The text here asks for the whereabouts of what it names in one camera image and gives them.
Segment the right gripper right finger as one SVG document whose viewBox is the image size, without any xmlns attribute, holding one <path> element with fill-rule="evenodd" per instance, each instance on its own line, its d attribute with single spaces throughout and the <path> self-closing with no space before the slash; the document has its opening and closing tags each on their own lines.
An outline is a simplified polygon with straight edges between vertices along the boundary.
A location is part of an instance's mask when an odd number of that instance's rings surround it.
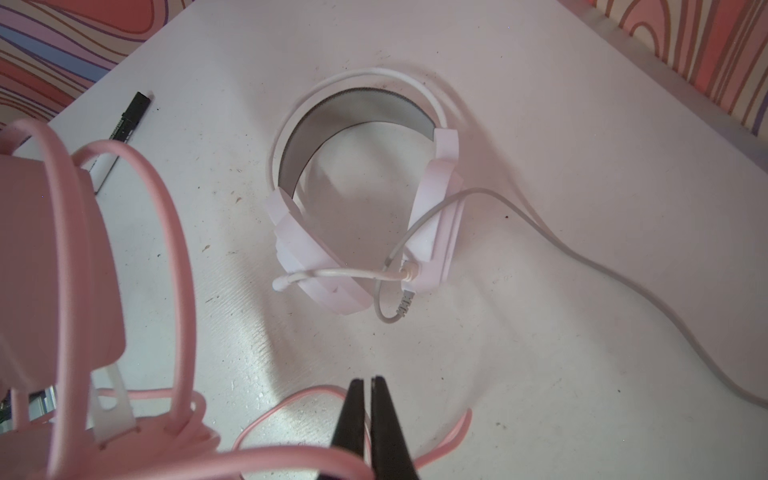
<svg viewBox="0 0 768 480">
<path fill-rule="evenodd" d="M 419 480 L 383 376 L 371 380 L 371 465 L 376 480 Z"/>
</svg>

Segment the pink headphones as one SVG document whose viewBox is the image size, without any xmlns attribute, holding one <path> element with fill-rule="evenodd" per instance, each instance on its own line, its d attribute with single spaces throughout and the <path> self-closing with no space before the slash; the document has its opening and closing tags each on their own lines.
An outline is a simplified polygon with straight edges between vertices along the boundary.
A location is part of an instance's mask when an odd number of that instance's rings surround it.
<svg viewBox="0 0 768 480">
<path fill-rule="evenodd" d="M 108 233 L 84 164 L 128 161 L 161 221 L 176 321 L 172 386 L 125 388 L 126 348 Z M 1 391 L 12 429 L 1 437 L 5 479 L 215 479 L 218 435 L 193 388 L 196 311 L 181 222 L 157 171 L 113 140 L 69 152 L 46 124 L 19 120 L 1 134 Z M 138 397 L 167 413 L 136 417 Z"/>
</svg>

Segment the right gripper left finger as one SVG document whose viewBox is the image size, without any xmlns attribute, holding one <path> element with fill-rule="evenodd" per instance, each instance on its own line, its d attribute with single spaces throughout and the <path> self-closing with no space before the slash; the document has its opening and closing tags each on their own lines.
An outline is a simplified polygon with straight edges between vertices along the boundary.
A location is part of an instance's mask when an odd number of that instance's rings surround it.
<svg viewBox="0 0 768 480">
<path fill-rule="evenodd" d="M 330 446 L 363 460 L 365 433 L 364 381 L 353 379 L 345 394 Z"/>
</svg>

